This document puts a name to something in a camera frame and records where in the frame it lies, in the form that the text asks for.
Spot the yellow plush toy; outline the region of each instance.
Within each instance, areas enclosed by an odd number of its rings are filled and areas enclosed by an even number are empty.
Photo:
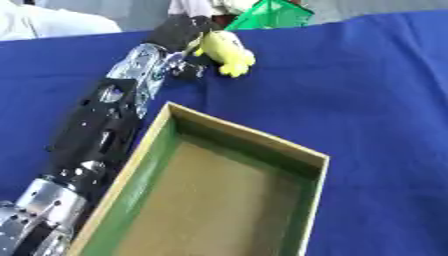
[[[200,43],[195,55],[207,54],[211,59],[222,63],[219,71],[223,75],[239,77],[246,74],[255,64],[254,54],[245,49],[238,37],[229,31],[212,31]]]

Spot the table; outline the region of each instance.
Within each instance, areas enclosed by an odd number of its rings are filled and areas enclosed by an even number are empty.
[[[332,156],[310,256],[448,254],[448,11],[241,32],[258,63],[231,80],[168,79],[167,101]],[[48,158],[76,101],[145,33],[0,44],[0,198]]]

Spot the green box lining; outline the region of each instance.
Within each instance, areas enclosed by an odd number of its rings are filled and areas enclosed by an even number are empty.
[[[114,254],[115,249],[130,228],[134,218],[139,214],[141,207],[156,184],[159,174],[166,168],[180,142],[180,135],[182,134],[210,141],[211,143],[201,143],[200,145],[210,150],[219,150],[219,147],[231,149],[230,151],[225,150],[227,152],[226,157],[237,158],[237,160],[246,161],[246,163],[249,161],[247,159],[253,157],[267,164],[277,166],[279,169],[288,171],[297,177],[296,181],[301,183],[303,187],[302,196],[299,198],[300,203],[296,203],[296,209],[292,214],[289,228],[286,230],[280,250],[281,256],[296,255],[300,241],[303,238],[303,231],[313,202],[320,170],[317,167],[284,156],[272,149],[224,134],[186,119],[175,119],[170,118],[161,129],[133,177],[126,184],[81,255]],[[229,154],[228,152],[231,151],[242,153],[244,157],[240,157],[238,153]]]

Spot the cardboard box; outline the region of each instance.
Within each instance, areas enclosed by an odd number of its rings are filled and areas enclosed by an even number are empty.
[[[328,161],[168,103],[69,255],[304,255]]]

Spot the robotic hand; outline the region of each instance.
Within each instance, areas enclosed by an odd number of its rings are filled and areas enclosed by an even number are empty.
[[[253,55],[230,43],[236,37],[229,41],[212,30],[205,17],[170,18],[78,103],[48,148],[47,167],[15,204],[0,203],[0,256],[65,255],[128,159],[148,103],[170,72],[188,69],[184,58],[193,49],[201,46],[223,62],[223,74],[247,72]]]

